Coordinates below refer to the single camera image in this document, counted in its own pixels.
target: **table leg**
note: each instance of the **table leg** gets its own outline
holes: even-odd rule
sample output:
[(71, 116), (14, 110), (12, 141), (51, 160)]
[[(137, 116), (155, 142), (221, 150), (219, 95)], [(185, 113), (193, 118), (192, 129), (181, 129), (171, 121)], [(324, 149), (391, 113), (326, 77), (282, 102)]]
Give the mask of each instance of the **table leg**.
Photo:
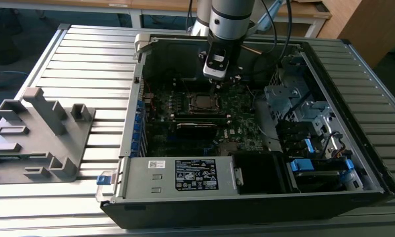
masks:
[(326, 19), (316, 19), (314, 21), (314, 23), (310, 25), (310, 28), (308, 28), (308, 30), (306, 32), (304, 37), (316, 38), (324, 22), (326, 22)]
[(129, 9), (129, 14), (132, 18), (132, 28), (143, 28), (143, 13), (140, 9)]

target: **sticker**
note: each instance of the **sticker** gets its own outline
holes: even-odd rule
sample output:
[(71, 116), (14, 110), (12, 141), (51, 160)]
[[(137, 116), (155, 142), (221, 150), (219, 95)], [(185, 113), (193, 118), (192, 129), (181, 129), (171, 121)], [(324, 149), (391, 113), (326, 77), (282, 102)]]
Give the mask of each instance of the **sticker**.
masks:
[(176, 160), (175, 177), (177, 191), (217, 190), (213, 159)]
[(125, 5), (125, 4), (108, 4), (108, 6), (127, 7), (127, 5)]
[(164, 160), (149, 160), (148, 169), (164, 169), (165, 161)]

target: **white label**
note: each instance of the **white label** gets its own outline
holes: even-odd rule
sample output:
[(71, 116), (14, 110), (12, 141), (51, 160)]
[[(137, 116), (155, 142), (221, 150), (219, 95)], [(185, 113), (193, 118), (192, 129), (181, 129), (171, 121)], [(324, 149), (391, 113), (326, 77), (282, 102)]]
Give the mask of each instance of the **white label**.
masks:
[(148, 169), (164, 169), (165, 161), (164, 160), (149, 160)]
[(125, 4), (108, 4), (108, 6), (127, 7)]

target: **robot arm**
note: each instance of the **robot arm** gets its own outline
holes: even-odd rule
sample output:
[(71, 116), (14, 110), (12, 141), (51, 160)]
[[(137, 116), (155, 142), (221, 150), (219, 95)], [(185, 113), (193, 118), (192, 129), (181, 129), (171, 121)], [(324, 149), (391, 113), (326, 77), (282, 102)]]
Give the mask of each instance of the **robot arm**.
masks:
[[(274, 0), (270, 13), (276, 15), (283, 0)], [(223, 80), (236, 68), (240, 46), (256, 30), (267, 30), (271, 22), (262, 3), (255, 0), (200, 0), (192, 35), (208, 36), (209, 49), (203, 74)]]

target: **barcode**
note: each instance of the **barcode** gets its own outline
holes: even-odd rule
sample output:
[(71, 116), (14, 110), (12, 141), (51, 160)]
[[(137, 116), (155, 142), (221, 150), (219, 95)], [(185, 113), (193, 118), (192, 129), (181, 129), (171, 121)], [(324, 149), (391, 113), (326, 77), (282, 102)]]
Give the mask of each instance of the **barcode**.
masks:
[(164, 160), (149, 160), (148, 169), (164, 169), (165, 161)]

